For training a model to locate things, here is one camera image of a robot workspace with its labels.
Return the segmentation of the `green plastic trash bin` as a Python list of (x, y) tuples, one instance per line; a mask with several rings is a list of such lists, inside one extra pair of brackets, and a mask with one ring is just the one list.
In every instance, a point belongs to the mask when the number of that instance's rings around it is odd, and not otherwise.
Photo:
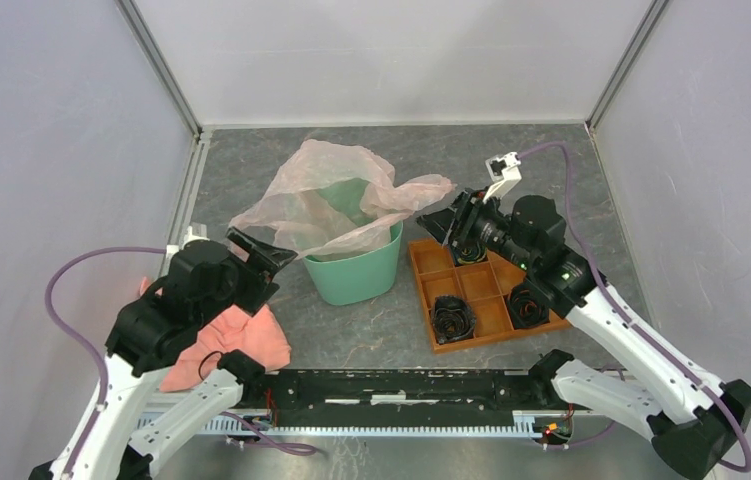
[[(363, 226), (371, 222), (360, 208), (367, 185), (351, 179), (320, 189), (318, 194), (355, 225)], [(395, 283), (402, 234), (399, 222), (390, 227), (389, 241), (377, 249), (305, 257), (303, 263), (321, 298), (344, 306), (386, 293)]]

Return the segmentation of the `translucent pink trash bag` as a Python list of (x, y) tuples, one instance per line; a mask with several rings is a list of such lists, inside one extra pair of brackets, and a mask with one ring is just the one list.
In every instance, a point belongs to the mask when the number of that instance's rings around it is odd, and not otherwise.
[(391, 228), (441, 201), (455, 184), (427, 174), (395, 184), (395, 168), (363, 146), (306, 140), (263, 196), (229, 225), (274, 232), (297, 257), (343, 259), (392, 241)]

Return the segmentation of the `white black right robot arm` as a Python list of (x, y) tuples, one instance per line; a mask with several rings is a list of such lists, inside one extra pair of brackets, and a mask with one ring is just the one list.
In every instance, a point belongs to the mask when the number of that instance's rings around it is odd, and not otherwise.
[(566, 243), (567, 223), (552, 199), (527, 195), (510, 214), (482, 190), (460, 193), (417, 223), (437, 242), (483, 245), (520, 268), (538, 303), (599, 343), (635, 377), (628, 383), (600, 373), (572, 355), (545, 355), (528, 382), (542, 408), (561, 401), (593, 410), (647, 440), (677, 474), (701, 479), (739, 447), (751, 470), (746, 431), (751, 386), (723, 381), (684, 355), (644, 321), (603, 276), (587, 247)]

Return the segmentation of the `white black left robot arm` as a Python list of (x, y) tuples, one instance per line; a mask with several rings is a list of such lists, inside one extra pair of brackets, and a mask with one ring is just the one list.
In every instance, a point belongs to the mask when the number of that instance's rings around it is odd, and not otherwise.
[(193, 231), (178, 244), (149, 248), (164, 256), (165, 272), (120, 309), (103, 350), (61, 319), (53, 291), (71, 267), (112, 248), (84, 253), (52, 275), (44, 293), (46, 312), (90, 354), (98, 380), (66, 446), (55, 459), (34, 467), (31, 478), (151, 479), (210, 420), (237, 404), (248, 408), (263, 399), (264, 367), (233, 350), (222, 354), (197, 392), (151, 426), (137, 426), (149, 399), (200, 330), (231, 307), (257, 314), (279, 289), (275, 276), (297, 257), (235, 227), (227, 238), (243, 255)]

